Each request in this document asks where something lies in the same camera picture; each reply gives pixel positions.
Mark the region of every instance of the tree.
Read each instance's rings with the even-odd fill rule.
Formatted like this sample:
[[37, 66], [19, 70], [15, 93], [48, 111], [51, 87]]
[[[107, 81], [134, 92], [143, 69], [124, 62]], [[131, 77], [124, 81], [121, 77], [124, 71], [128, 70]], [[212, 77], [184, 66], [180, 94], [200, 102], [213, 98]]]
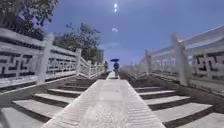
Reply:
[[83, 23], [81, 23], [77, 31], [73, 28], [72, 23], [67, 24], [66, 28], [70, 32], [64, 33], [60, 46], [72, 51], [75, 51], [76, 48], [81, 48], [82, 57], [85, 60], [96, 62], [96, 53], [100, 44], [100, 32]]
[[14, 13], [25, 21], [26, 29], [30, 30], [34, 25], [44, 26], [45, 22], [51, 22], [53, 10], [58, 0], [0, 0], [0, 13]]

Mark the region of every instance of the white railing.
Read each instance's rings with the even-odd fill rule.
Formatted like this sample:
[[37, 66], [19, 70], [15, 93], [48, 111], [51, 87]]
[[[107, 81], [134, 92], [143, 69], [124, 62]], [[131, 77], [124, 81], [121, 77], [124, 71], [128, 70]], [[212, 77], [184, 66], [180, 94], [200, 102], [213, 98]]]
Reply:
[[185, 40], [173, 34], [173, 45], [150, 54], [146, 52], [135, 74], [137, 78], [149, 73], [163, 75], [183, 85], [192, 79], [224, 81], [223, 37], [224, 26]]
[[77, 52], [53, 46], [54, 35], [43, 41], [0, 28], [0, 88], [70, 75], [94, 78], [103, 73], [103, 65], [92, 70], [91, 61]]

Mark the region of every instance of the stone bridge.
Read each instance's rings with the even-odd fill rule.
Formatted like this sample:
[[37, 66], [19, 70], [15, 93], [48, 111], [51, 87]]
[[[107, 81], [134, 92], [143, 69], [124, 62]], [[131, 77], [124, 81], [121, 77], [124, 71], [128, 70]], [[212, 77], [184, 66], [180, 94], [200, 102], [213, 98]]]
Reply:
[[114, 79], [52, 34], [0, 28], [0, 128], [224, 128], [223, 34], [173, 35]]

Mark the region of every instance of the umbrella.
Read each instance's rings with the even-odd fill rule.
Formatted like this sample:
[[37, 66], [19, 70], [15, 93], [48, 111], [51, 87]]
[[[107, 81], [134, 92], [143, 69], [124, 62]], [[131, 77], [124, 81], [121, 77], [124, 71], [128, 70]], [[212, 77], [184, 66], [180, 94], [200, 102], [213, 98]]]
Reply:
[[117, 61], [119, 61], [119, 59], [112, 59], [112, 60], [110, 60], [110, 61], [112, 61], [112, 62], [117, 62]]

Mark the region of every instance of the pavement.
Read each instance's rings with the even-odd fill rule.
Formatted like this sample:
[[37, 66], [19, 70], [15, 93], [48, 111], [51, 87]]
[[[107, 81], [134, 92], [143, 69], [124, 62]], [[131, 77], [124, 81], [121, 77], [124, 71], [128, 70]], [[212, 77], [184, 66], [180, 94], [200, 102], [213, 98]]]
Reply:
[[165, 128], [126, 80], [98, 80], [42, 128]]

